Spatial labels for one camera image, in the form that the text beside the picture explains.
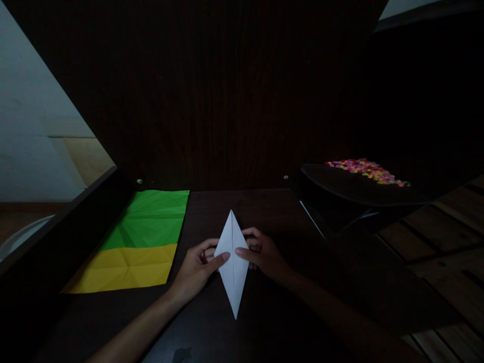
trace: colorful candy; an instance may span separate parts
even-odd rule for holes
[[[381,167],[380,164],[363,159],[348,159],[341,161],[327,161],[326,165],[343,170],[353,174],[361,174],[369,179],[373,179],[378,184],[397,184],[399,187],[409,187],[410,183],[395,179],[395,175],[390,174],[388,170]]]

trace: white origami paper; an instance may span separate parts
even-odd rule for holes
[[[230,211],[214,256],[217,257],[224,252],[230,252],[230,258],[219,268],[219,271],[236,320],[249,268],[249,262],[235,254],[237,247],[249,248],[233,212]]]

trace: yellow paper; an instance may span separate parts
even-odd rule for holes
[[[88,293],[166,283],[177,244],[99,251],[62,290]]]

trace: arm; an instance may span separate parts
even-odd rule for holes
[[[256,237],[247,240],[249,250],[235,250],[237,255],[250,261],[249,268],[258,266],[268,277],[293,292],[363,361],[427,362],[403,341],[291,269],[270,237],[254,227],[242,233]]]
[[[88,362],[137,361],[161,329],[202,290],[209,276],[228,260],[228,252],[213,257],[217,244],[218,239],[212,238],[190,248],[170,289]]]

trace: wooden desk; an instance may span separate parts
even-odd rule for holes
[[[43,299],[43,314],[22,317],[28,320],[30,343],[36,346],[31,358],[86,359],[167,290],[190,246],[220,235],[230,209],[242,228],[254,225],[273,236],[298,271],[359,307],[344,272],[291,190],[195,192],[168,283]],[[237,321],[220,276],[215,275],[162,332],[145,361],[171,362],[187,354],[192,361],[268,361],[343,360],[350,353],[312,311],[258,270],[248,272]]]

